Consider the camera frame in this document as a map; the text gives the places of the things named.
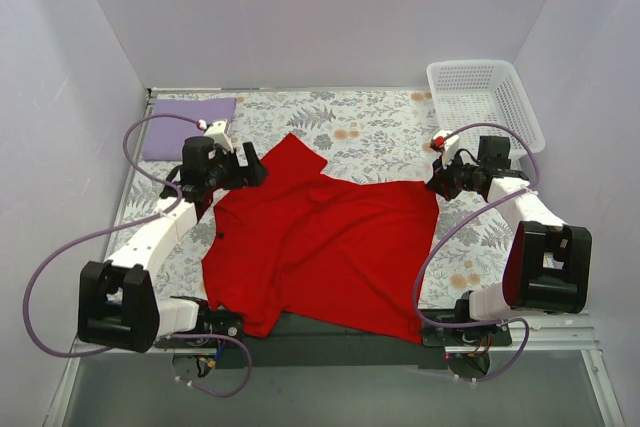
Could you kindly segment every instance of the wall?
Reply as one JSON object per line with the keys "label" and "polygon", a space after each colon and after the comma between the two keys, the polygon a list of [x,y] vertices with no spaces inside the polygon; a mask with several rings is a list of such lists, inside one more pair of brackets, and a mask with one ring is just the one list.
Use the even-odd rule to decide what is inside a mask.
{"label": "wall", "polygon": [[147,87],[426,85],[513,61],[545,0],[98,0]]}
{"label": "wall", "polygon": [[[0,425],[42,425],[65,361],[31,344],[21,317],[31,272],[54,248],[113,221],[120,139],[145,91],[96,0],[0,0]],[[35,326],[68,350],[78,275],[104,242],[61,257],[34,292]]]}
{"label": "wall", "polygon": [[545,138],[540,191],[593,234],[588,307],[627,425],[640,425],[640,0],[548,0],[516,68]]}

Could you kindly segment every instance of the white plastic basket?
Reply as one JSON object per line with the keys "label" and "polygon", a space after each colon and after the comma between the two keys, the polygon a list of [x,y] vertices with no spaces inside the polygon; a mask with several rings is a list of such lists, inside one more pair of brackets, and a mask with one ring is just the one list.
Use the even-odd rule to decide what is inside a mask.
{"label": "white plastic basket", "polygon": [[[454,130],[475,122],[494,122],[520,135],[534,153],[544,149],[544,137],[516,69],[503,60],[434,62],[427,78],[440,127]],[[508,135],[478,127],[460,134],[460,147],[474,155],[480,135]],[[513,160],[526,151],[511,138]]]}

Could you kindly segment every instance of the purple cloth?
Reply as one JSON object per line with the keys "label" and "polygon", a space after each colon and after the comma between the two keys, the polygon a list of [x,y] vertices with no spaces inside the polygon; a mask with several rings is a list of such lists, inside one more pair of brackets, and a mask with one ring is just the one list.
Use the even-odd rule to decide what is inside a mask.
{"label": "purple cloth", "polygon": [[[157,100],[154,114],[179,114],[208,123],[227,121],[227,132],[236,110],[236,99]],[[182,160],[184,139],[201,135],[192,124],[176,119],[156,119],[149,122],[142,144],[144,160]]]}

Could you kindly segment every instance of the floral tablecloth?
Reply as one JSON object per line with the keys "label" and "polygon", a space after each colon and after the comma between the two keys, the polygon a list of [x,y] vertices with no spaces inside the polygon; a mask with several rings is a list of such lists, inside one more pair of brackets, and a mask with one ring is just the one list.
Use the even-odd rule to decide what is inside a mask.
{"label": "floral tablecloth", "polygon": [[[159,98],[204,100],[236,97],[232,140],[252,141],[258,155],[273,148],[289,132],[326,158],[324,173],[361,184],[393,180],[428,180],[436,158],[429,139],[439,130],[431,96],[416,91],[255,91],[238,93],[164,94]],[[141,162],[164,177],[175,162]],[[150,214],[160,186],[136,174],[122,221]],[[225,193],[217,192],[214,201]],[[440,217],[434,243],[458,221],[484,204],[462,193],[451,202],[439,199]],[[133,234],[123,231],[116,248]],[[192,229],[162,266],[155,280],[159,298],[203,297],[200,259],[215,237],[211,211]],[[500,281],[512,234],[495,211],[464,228],[436,256],[424,277],[421,307],[452,307],[460,294]]]}

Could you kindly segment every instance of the purple cable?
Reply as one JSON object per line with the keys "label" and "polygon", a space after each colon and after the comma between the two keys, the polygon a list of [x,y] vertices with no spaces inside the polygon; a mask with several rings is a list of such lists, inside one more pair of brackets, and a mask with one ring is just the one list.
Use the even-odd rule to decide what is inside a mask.
{"label": "purple cable", "polygon": [[47,345],[45,345],[40,340],[40,338],[38,337],[38,335],[35,333],[35,331],[33,329],[33,325],[31,324],[31,314],[29,313],[29,303],[31,301],[31,293],[33,291],[33,287],[34,287],[36,281],[38,280],[38,277],[40,277],[40,274],[42,274],[42,272],[44,271],[44,269],[56,257],[58,257],[63,252],[75,247],[76,245],[82,244],[83,242],[86,242],[88,240],[95,239],[96,237],[102,237],[103,235],[113,234],[114,232],[119,232],[121,230],[128,229],[130,227],[136,227],[138,225],[146,224],[147,222],[151,222],[153,220],[159,219],[162,215],[168,214],[173,209],[175,209],[178,206],[178,204],[180,203],[180,201],[182,200],[182,191],[178,188],[177,185],[175,185],[175,184],[173,184],[173,183],[171,183],[171,182],[169,182],[167,180],[155,177],[155,176],[151,175],[150,173],[144,171],[133,160],[133,158],[131,157],[131,154],[129,153],[129,149],[127,147],[128,143],[129,143],[129,137],[131,137],[131,134],[133,133],[133,131],[137,127],[139,127],[140,125],[144,124],[145,122],[148,122],[149,120],[159,119],[161,117],[169,117],[169,118],[172,118],[172,119],[184,120],[185,122],[191,122],[191,123],[195,124],[196,126],[198,126],[198,121],[197,120],[190,119],[189,117],[183,117],[182,115],[175,115],[175,114],[150,115],[149,117],[145,117],[143,119],[140,119],[139,121],[134,123],[131,127],[129,127],[129,130],[127,130],[127,132],[124,134],[124,138],[122,139],[122,149],[124,150],[124,156],[126,157],[127,161],[131,164],[131,166],[137,172],[140,172],[142,175],[144,175],[146,178],[148,178],[148,179],[150,179],[152,181],[159,182],[162,185],[166,185],[167,187],[171,187],[173,190],[175,190],[176,193],[177,193],[176,201],[173,204],[171,204],[169,207],[167,207],[167,209],[162,213],[153,214],[153,215],[150,215],[149,217],[144,217],[142,219],[134,220],[134,221],[129,222],[127,224],[121,224],[121,225],[118,225],[116,227],[110,227],[108,229],[99,230],[97,232],[93,232],[92,234],[84,235],[84,236],[82,236],[82,237],[80,237],[78,239],[72,240],[71,242],[68,242],[68,243],[64,244],[62,247],[59,247],[58,249],[56,249],[46,259],[44,259],[42,261],[42,263],[38,266],[38,268],[35,270],[35,272],[31,276],[31,278],[29,279],[29,282],[27,283],[27,287],[26,287],[26,289],[24,291],[24,297],[22,299],[22,319],[24,321],[24,326],[27,329],[27,334],[29,334],[29,337],[31,337],[31,340],[36,345],[36,347],[38,347],[40,350],[42,350],[43,352],[45,352],[45,353],[47,353],[47,354],[49,354],[49,355],[51,355],[53,357],[59,357],[59,358],[62,358],[62,359],[72,359],[72,358],[76,358],[76,357],[87,357],[89,355],[101,354],[103,352],[106,352],[106,351],[110,350],[110,348],[109,347],[102,347],[102,348],[95,349],[95,350],[90,350],[90,351],[87,351],[87,352],[61,352],[61,351],[53,350],[52,348],[48,347]]}
{"label": "purple cable", "polygon": [[247,385],[247,383],[249,382],[249,379],[251,378],[251,373],[253,372],[253,360],[251,359],[251,353],[249,352],[249,349],[247,349],[247,346],[244,345],[242,342],[240,342],[238,339],[234,339],[233,337],[229,337],[227,335],[218,335],[218,334],[202,334],[202,335],[199,335],[199,334],[173,334],[171,336],[171,338],[172,339],[218,339],[218,340],[224,340],[224,341],[232,342],[232,343],[236,344],[238,347],[240,347],[242,349],[242,352],[247,357],[247,374],[244,376],[244,379],[242,380],[240,385],[238,385],[238,387],[236,387],[235,389],[233,389],[233,390],[231,390],[229,392],[216,392],[215,390],[209,389],[208,387],[205,387],[202,384],[198,384],[196,382],[193,382],[192,380],[188,379],[187,377],[183,377],[181,375],[178,375],[176,377],[177,380],[180,380],[181,382],[184,382],[185,384],[187,384],[190,387],[195,387],[196,389],[201,390],[205,394],[213,395],[214,397],[219,397],[221,399],[226,399],[226,398],[229,398],[229,397],[233,397],[238,392],[240,392],[242,389],[244,389],[245,386]]}
{"label": "purple cable", "polygon": [[427,270],[427,267],[429,266],[429,263],[433,260],[433,258],[436,256],[438,251],[444,246],[444,244],[446,244],[454,235],[456,235],[460,231],[460,229],[462,229],[462,227],[467,225],[473,219],[479,217],[480,215],[484,214],[488,210],[491,210],[494,207],[497,207],[498,205],[501,205],[501,204],[503,204],[505,202],[508,202],[509,200],[511,200],[511,199],[513,199],[515,197],[518,197],[519,195],[522,195],[522,194],[526,193],[529,189],[534,188],[540,182],[540,167],[538,165],[538,161],[536,160],[535,156],[533,155],[533,152],[531,152],[531,149],[529,148],[529,146],[525,143],[525,141],[518,134],[516,134],[513,130],[508,129],[507,127],[504,127],[504,126],[499,125],[499,124],[493,124],[491,122],[478,122],[478,123],[475,123],[475,124],[469,124],[469,125],[465,125],[464,127],[460,127],[459,129],[454,130],[453,132],[451,132],[444,139],[446,140],[446,139],[448,139],[450,137],[453,137],[454,135],[458,135],[459,133],[464,132],[465,130],[473,129],[475,127],[493,127],[493,128],[496,128],[496,129],[503,130],[503,131],[507,132],[509,135],[513,136],[518,142],[520,142],[520,144],[522,144],[522,147],[524,147],[524,149],[527,151],[527,155],[529,156],[529,158],[531,159],[531,163],[533,164],[533,170],[535,171],[536,178],[530,183],[529,187],[517,190],[516,192],[512,192],[511,194],[506,195],[501,199],[498,199],[498,200],[496,200],[494,202],[491,202],[491,203],[485,205],[481,209],[477,210],[476,212],[474,212],[473,214],[469,215],[467,218],[462,220],[458,225],[456,225],[449,232],[447,232],[447,234],[440,240],[440,242],[438,242],[436,244],[436,246],[429,253],[429,255],[425,259],[424,263],[422,264],[422,267],[420,268],[420,271],[418,272],[418,275],[416,277],[416,281],[413,284],[413,298],[412,299],[413,299],[413,306],[414,306],[414,309],[415,309],[416,313],[418,314],[418,317],[425,324],[431,325],[433,327],[440,327],[440,328],[445,328],[445,329],[468,329],[468,328],[472,328],[472,327],[481,327],[481,326],[486,326],[486,325],[510,324],[512,322],[522,322],[524,324],[525,334],[524,334],[524,338],[522,339],[522,344],[520,345],[520,347],[518,348],[516,353],[513,355],[513,357],[509,360],[509,362],[507,362],[502,368],[498,369],[496,372],[493,372],[493,373],[491,373],[491,374],[489,374],[489,375],[487,375],[487,376],[485,376],[485,377],[483,377],[481,379],[474,380],[474,379],[461,377],[462,380],[465,380],[467,382],[486,382],[487,380],[494,379],[494,378],[498,377],[499,375],[503,374],[504,372],[506,372],[516,362],[516,360],[518,360],[520,355],[522,355],[522,352],[524,351],[524,348],[527,345],[527,341],[529,340],[529,323],[526,321],[526,319],[524,319],[522,317],[514,317],[513,319],[509,319],[509,320],[506,320],[506,321],[504,321],[504,320],[483,320],[483,321],[478,321],[478,322],[462,322],[462,323],[459,323],[459,324],[448,323],[448,322],[436,322],[434,320],[431,320],[431,319],[425,317],[422,314],[422,312],[420,311],[420,308],[418,307],[420,288],[422,286],[422,281],[424,279],[424,274],[425,274],[425,272]]}

